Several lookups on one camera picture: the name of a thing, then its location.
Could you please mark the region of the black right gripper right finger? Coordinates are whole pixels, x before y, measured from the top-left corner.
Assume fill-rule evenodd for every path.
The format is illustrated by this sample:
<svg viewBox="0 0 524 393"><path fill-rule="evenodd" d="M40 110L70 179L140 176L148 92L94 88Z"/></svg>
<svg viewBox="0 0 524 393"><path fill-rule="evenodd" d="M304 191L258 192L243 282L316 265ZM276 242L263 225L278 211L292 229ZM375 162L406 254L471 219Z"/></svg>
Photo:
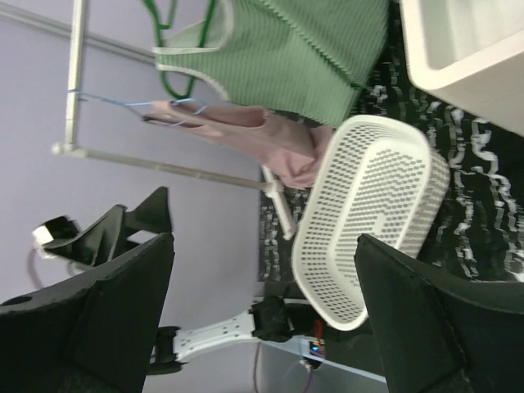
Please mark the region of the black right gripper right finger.
<svg viewBox="0 0 524 393"><path fill-rule="evenodd" d="M523 390L521 282L469 282L367 234L355 267L389 391Z"/></svg>

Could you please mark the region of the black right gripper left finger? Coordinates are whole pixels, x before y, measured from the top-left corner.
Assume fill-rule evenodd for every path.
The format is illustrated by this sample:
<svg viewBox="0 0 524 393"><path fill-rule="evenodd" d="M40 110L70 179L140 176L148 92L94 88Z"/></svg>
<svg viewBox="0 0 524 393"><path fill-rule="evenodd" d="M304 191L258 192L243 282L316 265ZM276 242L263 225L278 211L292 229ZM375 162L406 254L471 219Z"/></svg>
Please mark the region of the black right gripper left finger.
<svg viewBox="0 0 524 393"><path fill-rule="evenodd" d="M174 261L163 233L1 305L3 392L140 392Z"/></svg>

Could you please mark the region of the light blue wire hanger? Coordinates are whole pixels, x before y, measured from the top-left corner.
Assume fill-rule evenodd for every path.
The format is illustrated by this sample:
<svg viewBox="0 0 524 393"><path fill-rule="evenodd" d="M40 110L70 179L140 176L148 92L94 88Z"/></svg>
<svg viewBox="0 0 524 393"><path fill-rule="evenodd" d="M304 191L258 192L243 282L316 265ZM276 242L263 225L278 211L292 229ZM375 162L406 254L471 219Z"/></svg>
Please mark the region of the light blue wire hanger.
<svg viewBox="0 0 524 393"><path fill-rule="evenodd" d="M177 120L178 115L174 114L175 110L182 110L189 115L199 116L210 109L210 105L193 98L149 102L123 102L109 97L87 93L79 89L69 89L67 93L71 96L76 96L81 102L97 101L122 107L143 121L164 123L170 127L181 126L187 123L187 120Z"/></svg>

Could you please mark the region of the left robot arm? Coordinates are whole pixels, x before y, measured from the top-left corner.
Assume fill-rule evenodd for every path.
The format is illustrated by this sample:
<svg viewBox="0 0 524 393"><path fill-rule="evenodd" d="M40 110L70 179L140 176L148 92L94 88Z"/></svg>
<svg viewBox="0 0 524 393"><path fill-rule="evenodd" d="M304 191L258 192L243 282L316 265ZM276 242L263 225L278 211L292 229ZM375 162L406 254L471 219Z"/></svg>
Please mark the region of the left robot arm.
<svg viewBox="0 0 524 393"><path fill-rule="evenodd" d="M33 231L34 244L46 257L61 257L85 269L96 268L138 248L131 236L139 232L172 233L169 190L157 188L134 210L116 205L85 230L67 216L59 216ZM294 334L283 300L267 296L247 311L196 330L159 327L152 342L147 372L164 375L181 371L190 359L241 342L282 343Z"/></svg>

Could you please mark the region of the green plastic hanger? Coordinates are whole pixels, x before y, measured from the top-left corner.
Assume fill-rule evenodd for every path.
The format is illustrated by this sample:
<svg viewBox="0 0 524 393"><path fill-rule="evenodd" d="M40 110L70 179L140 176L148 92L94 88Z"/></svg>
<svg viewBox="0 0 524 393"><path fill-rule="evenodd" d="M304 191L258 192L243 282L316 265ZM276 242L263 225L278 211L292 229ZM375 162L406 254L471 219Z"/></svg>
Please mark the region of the green plastic hanger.
<svg viewBox="0 0 524 393"><path fill-rule="evenodd" d="M174 54L186 53L191 51L197 52L198 50L205 48L206 41L210 32L210 24L215 13L215 8L218 4L217 1L208 1L208 7L206 10L205 18L203 20L203 23L201 24L201 28L198 30L199 35L197 36L197 41L195 42L196 46L186 46L179 48L169 47L168 43L174 44L174 41L165 38L165 32L168 30L172 30L172 28L174 27L178 2L169 2L168 14L165 20L162 19L159 7L157 6L155 1L143 0L142 4L148 10L152 18L154 39L156 44L154 49L157 50L157 52L160 53L162 56L173 56ZM187 82L186 90L183 93L177 93L175 90L173 90L167 73L168 70L160 71L160 81L162 82L165 91L175 100L184 100L190 98L197 77L195 75L191 75Z"/></svg>

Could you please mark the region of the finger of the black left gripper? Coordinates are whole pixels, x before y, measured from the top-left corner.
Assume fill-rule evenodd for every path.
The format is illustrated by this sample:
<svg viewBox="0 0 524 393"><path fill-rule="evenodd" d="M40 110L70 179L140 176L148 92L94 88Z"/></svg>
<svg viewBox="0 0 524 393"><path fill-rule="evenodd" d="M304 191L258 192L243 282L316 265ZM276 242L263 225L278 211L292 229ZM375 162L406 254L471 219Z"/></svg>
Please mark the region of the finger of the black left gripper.
<svg viewBox="0 0 524 393"><path fill-rule="evenodd" d="M45 244L44 250L85 266L105 264L131 249L124 233L125 213L122 205L113 206L75 237L56 239Z"/></svg>
<svg viewBox="0 0 524 393"><path fill-rule="evenodd" d="M154 234L173 232L167 187L157 188L134 210L125 213L125 235L131 236L141 231Z"/></svg>

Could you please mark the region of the green striped tank top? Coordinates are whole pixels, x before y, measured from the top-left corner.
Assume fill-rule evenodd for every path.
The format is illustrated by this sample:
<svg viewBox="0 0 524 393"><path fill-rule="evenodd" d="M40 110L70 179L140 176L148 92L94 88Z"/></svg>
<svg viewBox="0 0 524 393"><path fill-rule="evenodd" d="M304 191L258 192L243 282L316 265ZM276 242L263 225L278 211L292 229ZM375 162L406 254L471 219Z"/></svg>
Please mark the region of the green striped tank top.
<svg viewBox="0 0 524 393"><path fill-rule="evenodd" d="M204 49L162 56L229 102L292 112L333 128L348 118L387 37L388 1L220 1ZM168 40L196 46L203 21Z"/></svg>

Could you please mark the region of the pink tank top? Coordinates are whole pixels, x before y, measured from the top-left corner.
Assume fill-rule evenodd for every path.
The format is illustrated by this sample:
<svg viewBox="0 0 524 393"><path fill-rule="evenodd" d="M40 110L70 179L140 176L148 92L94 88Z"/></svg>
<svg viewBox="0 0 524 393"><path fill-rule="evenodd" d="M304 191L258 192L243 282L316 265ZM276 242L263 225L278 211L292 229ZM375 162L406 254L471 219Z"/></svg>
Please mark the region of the pink tank top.
<svg viewBox="0 0 524 393"><path fill-rule="evenodd" d="M208 142L240 151L270 169L284 186L313 187L333 129L310 127L262 106L210 106L204 114L175 110L175 126Z"/></svg>

